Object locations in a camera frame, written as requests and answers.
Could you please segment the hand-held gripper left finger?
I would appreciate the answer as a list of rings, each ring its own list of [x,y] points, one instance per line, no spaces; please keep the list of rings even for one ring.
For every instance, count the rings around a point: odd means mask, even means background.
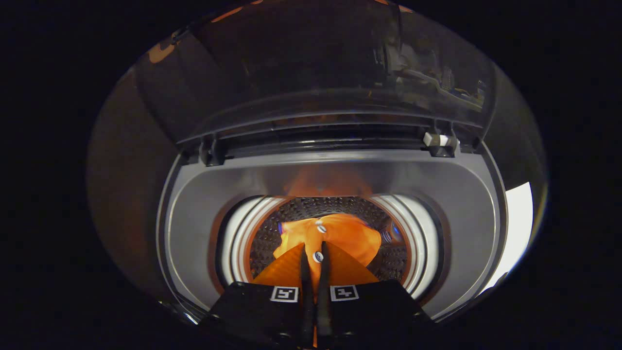
[[[248,350],[304,350],[314,345],[314,316],[311,271],[299,244],[251,283],[231,283],[199,328]]]

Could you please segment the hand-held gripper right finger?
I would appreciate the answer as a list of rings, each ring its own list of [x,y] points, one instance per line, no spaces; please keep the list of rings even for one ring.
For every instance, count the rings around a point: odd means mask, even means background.
[[[364,283],[370,272],[342,249],[322,243],[317,294],[320,349],[409,349],[436,323],[397,280]]]

